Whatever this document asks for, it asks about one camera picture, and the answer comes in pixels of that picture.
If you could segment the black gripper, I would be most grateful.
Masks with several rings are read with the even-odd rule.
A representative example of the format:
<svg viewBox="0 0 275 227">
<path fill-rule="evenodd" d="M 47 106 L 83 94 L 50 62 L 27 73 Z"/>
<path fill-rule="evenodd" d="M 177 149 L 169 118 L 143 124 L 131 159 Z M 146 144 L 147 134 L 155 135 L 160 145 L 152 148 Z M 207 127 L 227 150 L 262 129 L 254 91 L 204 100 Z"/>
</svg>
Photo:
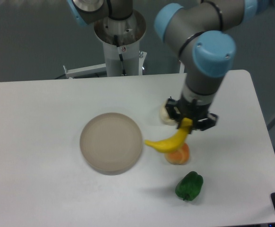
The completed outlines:
<svg viewBox="0 0 275 227">
<path fill-rule="evenodd" d="M 168 98 L 165 109 L 169 119 L 176 123 L 177 129 L 179 129 L 183 118 L 191 119 L 193 124 L 189 134 L 192 134 L 193 131 L 205 131 L 217 124 L 219 116 L 208 113 L 210 105 L 211 104 L 197 105 L 196 99 L 188 102 L 184 98 L 180 98 L 179 100 Z"/>
</svg>

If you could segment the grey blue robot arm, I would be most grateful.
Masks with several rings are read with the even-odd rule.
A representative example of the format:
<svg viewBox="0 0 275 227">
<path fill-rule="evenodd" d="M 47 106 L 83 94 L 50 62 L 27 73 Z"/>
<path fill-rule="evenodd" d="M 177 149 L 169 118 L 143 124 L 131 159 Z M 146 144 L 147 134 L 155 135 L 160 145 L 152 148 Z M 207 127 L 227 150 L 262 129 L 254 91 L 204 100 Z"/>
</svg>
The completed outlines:
<svg viewBox="0 0 275 227">
<path fill-rule="evenodd" d="M 103 44 L 108 76 L 136 75 L 138 50 L 132 56 L 130 45 L 138 45 L 145 33 L 143 16 L 133 9 L 131 0 L 70 0 L 78 23 L 94 24 Z M 216 125 L 218 116 L 209 107 L 224 76 L 231 70 L 236 45 L 226 30 L 238 26 L 263 11 L 266 0 L 203 0 L 185 9 L 177 3 L 164 6 L 157 14 L 154 29 L 163 43 L 186 66 L 187 75 L 179 100 L 165 104 L 167 118 L 183 125 L 192 120 L 192 129 L 204 131 Z"/>
</svg>

